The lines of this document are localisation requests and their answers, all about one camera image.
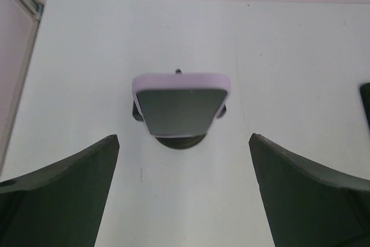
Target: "black base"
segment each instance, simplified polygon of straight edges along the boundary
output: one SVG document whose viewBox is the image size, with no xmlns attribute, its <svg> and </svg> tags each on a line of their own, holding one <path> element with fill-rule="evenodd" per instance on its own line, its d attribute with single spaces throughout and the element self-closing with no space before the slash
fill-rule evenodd
<svg viewBox="0 0 370 247">
<path fill-rule="evenodd" d="M 184 138 L 161 138 L 156 137 L 156 139 L 161 143 L 162 145 L 175 150 L 184 150 L 189 149 L 191 147 L 196 146 L 202 140 L 204 137 L 206 137 L 207 134 L 199 135 L 199 136 L 193 136 L 193 137 L 184 137 Z"/>
</svg>

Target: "white surface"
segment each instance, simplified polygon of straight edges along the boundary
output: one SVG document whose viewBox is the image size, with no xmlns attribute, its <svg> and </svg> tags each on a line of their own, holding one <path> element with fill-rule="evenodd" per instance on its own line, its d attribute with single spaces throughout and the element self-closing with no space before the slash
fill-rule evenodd
<svg viewBox="0 0 370 247">
<path fill-rule="evenodd" d="M 96 246 L 273 246 L 250 132 L 370 179 L 358 95 L 370 79 L 369 11 L 48 0 L 1 178 L 117 133 L 120 155 Z M 181 152 L 161 146 L 131 116 L 132 78 L 176 68 L 225 73 L 232 86 L 224 118 Z"/>
<path fill-rule="evenodd" d="M 9 135 L 7 120 L 20 74 L 32 20 L 15 0 L 0 0 L 0 144 Z M 0 164 L 2 148 L 0 147 Z"/>
</svg>

